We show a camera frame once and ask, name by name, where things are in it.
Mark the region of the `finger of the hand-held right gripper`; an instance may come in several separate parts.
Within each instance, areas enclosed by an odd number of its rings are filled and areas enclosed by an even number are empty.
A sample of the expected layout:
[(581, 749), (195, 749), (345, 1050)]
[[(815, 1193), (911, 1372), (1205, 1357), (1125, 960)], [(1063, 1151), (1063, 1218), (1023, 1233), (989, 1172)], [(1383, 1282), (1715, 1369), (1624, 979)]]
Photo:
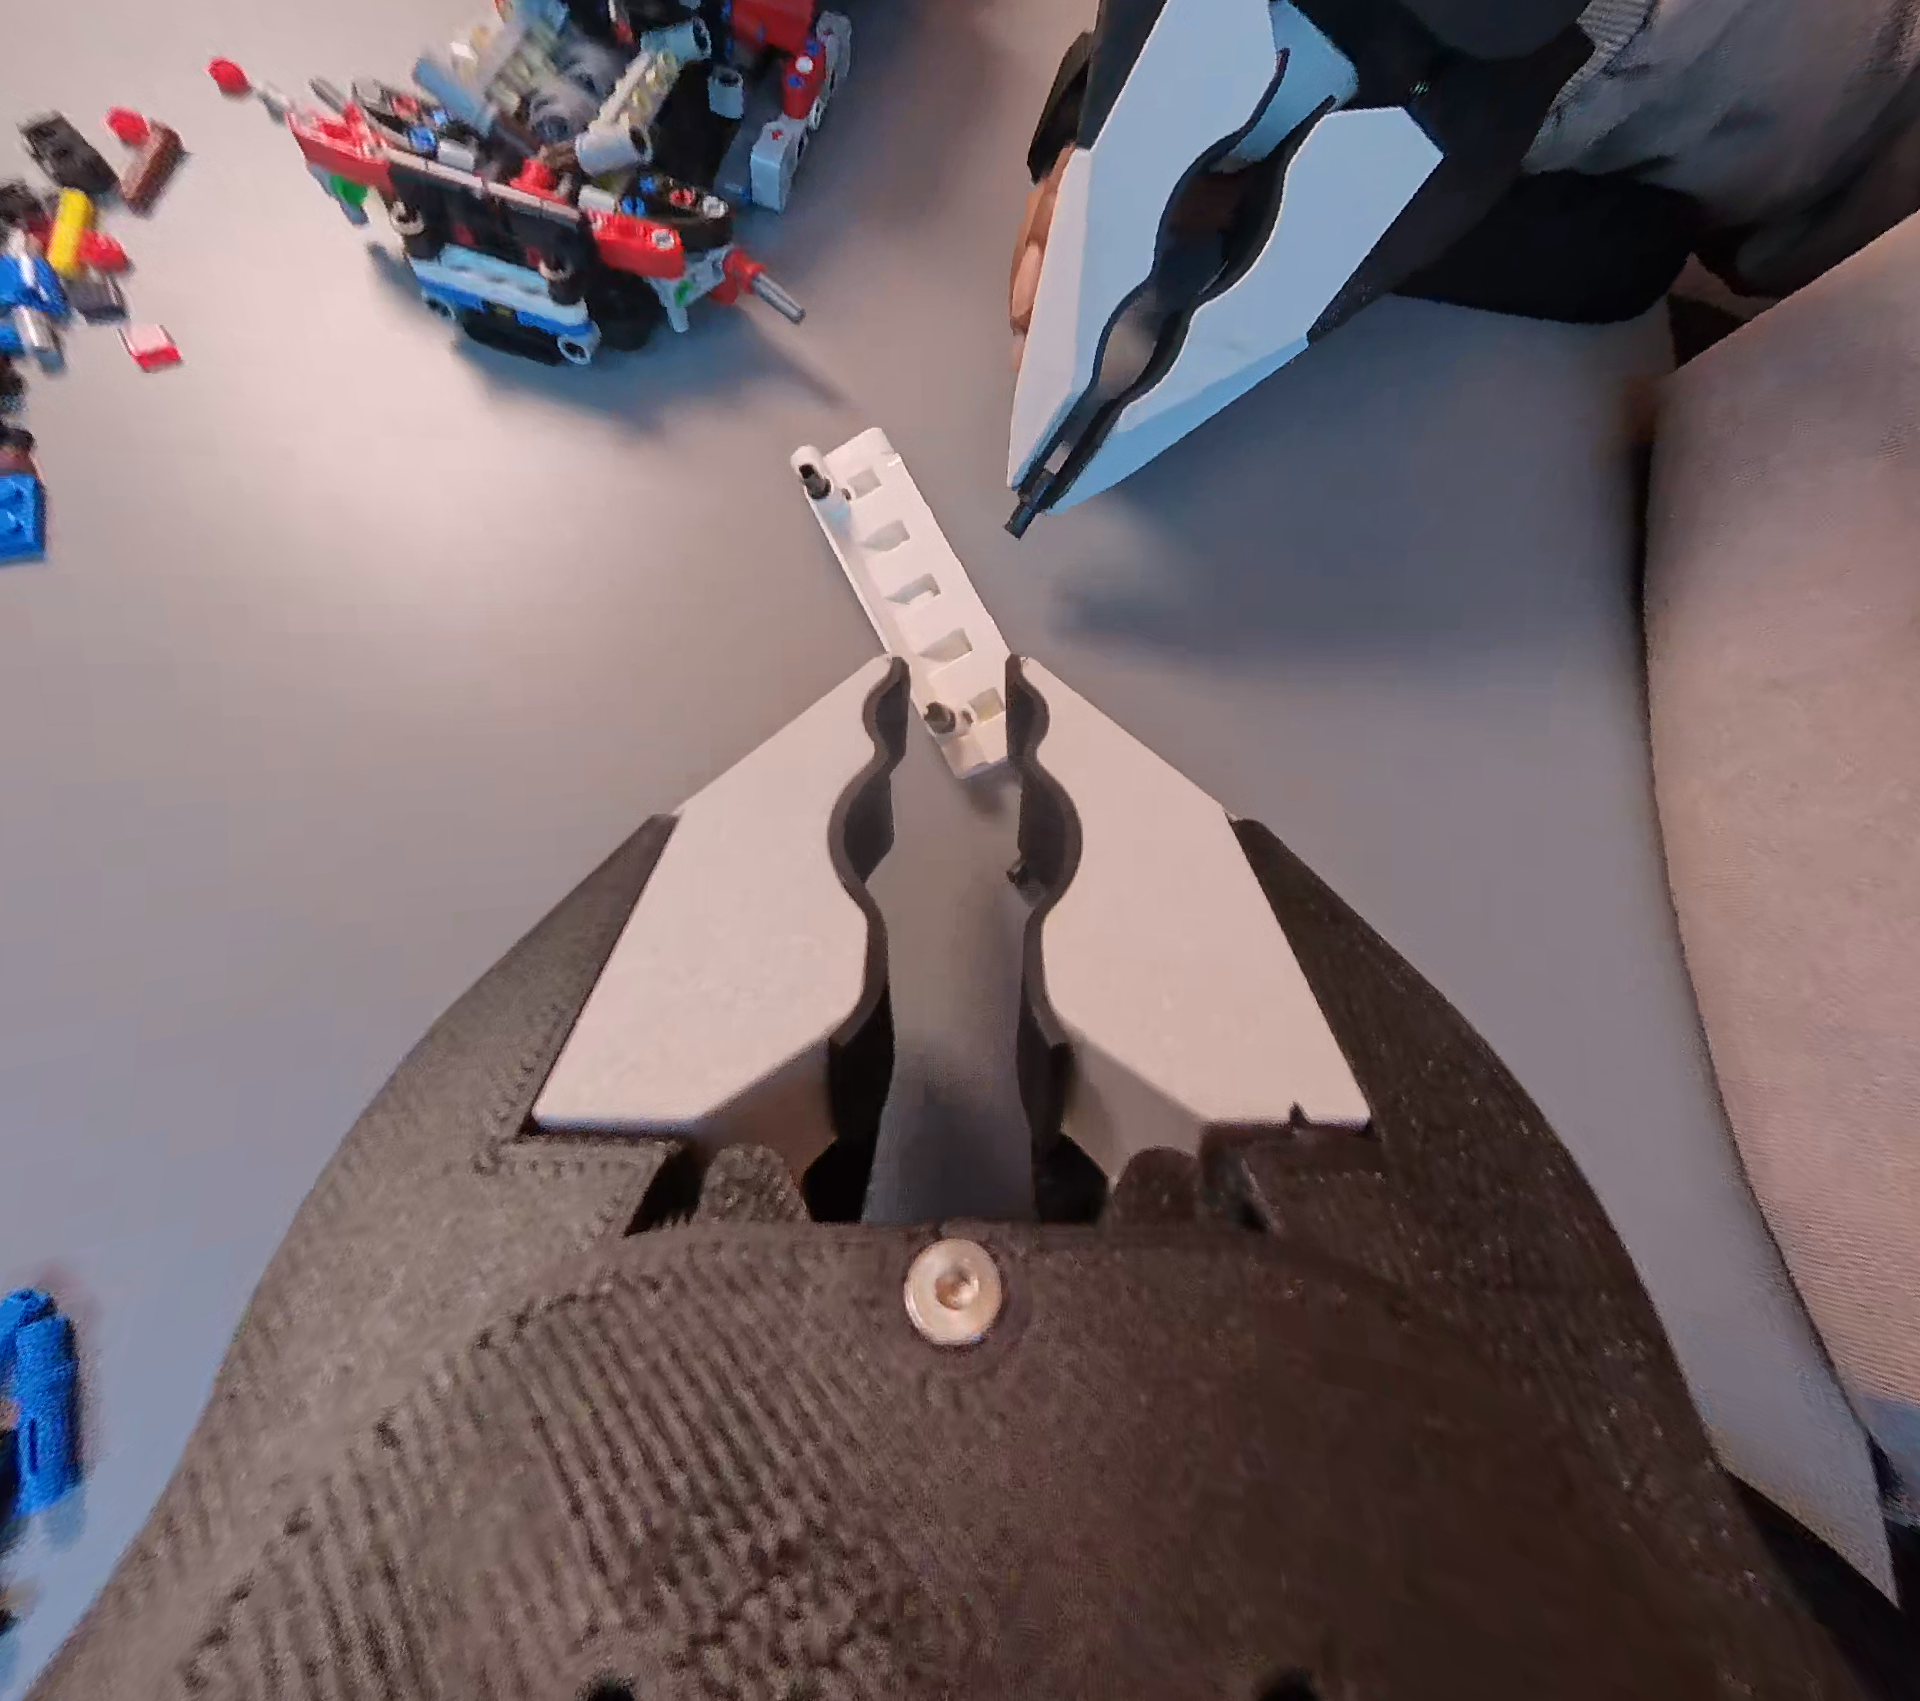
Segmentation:
[(1165, 364), (1125, 393), (1086, 462), (1048, 488), (1048, 513), (1113, 488), (1302, 353), (1439, 157), (1403, 105), (1319, 114), (1283, 161), (1249, 256), (1184, 311)]
[(1300, 134), (1358, 105), (1353, 58), (1292, 0), (1157, 0), (1136, 42), (1119, 4), (1091, 33), (1020, 360), (1013, 492), (1083, 464), (1185, 310), (1249, 256)]

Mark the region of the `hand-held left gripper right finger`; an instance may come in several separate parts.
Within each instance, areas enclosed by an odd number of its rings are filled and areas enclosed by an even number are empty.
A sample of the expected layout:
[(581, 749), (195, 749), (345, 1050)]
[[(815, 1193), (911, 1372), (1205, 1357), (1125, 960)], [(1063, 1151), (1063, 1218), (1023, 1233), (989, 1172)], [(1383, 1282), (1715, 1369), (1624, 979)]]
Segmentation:
[(1151, 1154), (1365, 1132), (1235, 819), (1038, 661), (1007, 664), (1006, 739), (1035, 1216), (1096, 1218)]

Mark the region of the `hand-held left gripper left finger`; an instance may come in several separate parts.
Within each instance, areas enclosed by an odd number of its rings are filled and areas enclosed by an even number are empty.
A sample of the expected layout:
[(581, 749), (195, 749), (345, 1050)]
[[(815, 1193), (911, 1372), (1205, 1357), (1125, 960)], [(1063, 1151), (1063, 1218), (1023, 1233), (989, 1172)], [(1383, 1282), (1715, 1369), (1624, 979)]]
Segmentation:
[(697, 1164), (760, 1146), (811, 1216), (862, 1216), (895, 1068), (872, 877), (908, 715), (904, 663), (870, 661), (648, 823), (644, 881), (536, 1132), (663, 1140)]

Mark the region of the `white lego panel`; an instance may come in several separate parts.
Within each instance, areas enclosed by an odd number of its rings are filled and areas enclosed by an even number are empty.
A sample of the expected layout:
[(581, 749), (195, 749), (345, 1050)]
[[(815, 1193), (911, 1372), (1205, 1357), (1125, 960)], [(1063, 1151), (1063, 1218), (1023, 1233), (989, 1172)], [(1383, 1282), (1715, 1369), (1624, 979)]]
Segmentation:
[[(892, 447), (870, 429), (836, 449), (804, 445), (838, 488), (809, 510), (879, 646), (906, 666), (908, 697), (923, 732), (956, 778), (1007, 763), (1006, 668), (1010, 646), (953, 552), (933, 510)], [(944, 702), (963, 729), (939, 740), (921, 710)]]

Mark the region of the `heap of black blue pins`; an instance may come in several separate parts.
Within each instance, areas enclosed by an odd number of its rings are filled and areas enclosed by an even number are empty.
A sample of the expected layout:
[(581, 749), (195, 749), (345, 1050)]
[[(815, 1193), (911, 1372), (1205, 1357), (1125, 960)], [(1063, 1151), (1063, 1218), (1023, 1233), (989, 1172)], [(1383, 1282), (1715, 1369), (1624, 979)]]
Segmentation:
[(3, 1522), (59, 1505), (81, 1481), (81, 1370), (76, 1330), (32, 1287), (1, 1301)]

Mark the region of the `partly built lego truck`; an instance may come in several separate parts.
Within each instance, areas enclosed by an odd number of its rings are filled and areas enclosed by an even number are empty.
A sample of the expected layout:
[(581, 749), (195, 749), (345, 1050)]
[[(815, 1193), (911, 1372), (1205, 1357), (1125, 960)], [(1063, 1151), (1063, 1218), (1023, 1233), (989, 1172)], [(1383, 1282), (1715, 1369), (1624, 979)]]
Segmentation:
[(804, 319), (736, 221), (787, 205), (851, 50), (828, 0), (491, 0), (404, 84), (272, 104), (348, 221), (383, 208), (432, 313), (590, 366), (705, 299)]

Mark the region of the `pile of mixed lego pieces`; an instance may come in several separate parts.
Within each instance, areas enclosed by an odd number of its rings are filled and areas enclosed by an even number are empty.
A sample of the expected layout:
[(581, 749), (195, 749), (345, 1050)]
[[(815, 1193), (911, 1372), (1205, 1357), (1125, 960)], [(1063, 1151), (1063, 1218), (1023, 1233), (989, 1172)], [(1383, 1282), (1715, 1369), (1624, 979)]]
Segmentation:
[(125, 273), (132, 260), (108, 217), (145, 215), (184, 160), (180, 132), (155, 116), (112, 108), (108, 153), (59, 109), (17, 126), (34, 177), (1, 184), (1, 562), (42, 561), (49, 540), (49, 499), (34, 433), (24, 425), (28, 373), (68, 366), (68, 331), (115, 333), (134, 322)]

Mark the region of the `person's right hand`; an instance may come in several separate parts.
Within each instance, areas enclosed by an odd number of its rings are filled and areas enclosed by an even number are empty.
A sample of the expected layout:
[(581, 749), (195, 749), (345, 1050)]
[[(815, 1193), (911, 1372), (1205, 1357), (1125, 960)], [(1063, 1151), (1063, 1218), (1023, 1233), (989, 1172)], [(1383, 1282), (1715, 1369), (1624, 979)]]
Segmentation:
[(1029, 184), (1022, 202), (1023, 208), (1013, 242), (1006, 301), (1011, 333), (1011, 364), (1016, 370), (1028, 347), (1028, 333), (1039, 289), (1039, 271), (1044, 269), (1044, 251), (1070, 153), (1071, 150), (1060, 152), (1044, 175)]

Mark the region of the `black textured pad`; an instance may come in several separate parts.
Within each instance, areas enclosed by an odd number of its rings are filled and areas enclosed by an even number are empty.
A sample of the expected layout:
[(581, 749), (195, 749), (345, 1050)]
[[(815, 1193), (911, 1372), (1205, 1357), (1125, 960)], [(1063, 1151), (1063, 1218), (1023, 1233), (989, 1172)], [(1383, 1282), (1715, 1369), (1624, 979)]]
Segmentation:
[(1610, 324), (1657, 304), (1692, 248), (1685, 224), (1653, 215), (1486, 215), (1392, 294), (1528, 319)]

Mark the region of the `person's beige hoodie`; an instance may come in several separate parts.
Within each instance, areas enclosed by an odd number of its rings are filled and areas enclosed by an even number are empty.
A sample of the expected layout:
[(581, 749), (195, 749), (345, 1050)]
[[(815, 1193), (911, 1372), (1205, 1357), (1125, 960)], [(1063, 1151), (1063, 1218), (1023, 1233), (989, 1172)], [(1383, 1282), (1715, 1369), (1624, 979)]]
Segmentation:
[(1740, 1167), (1915, 1542), (1918, 224), (1665, 385), (1644, 639), (1667, 889)]

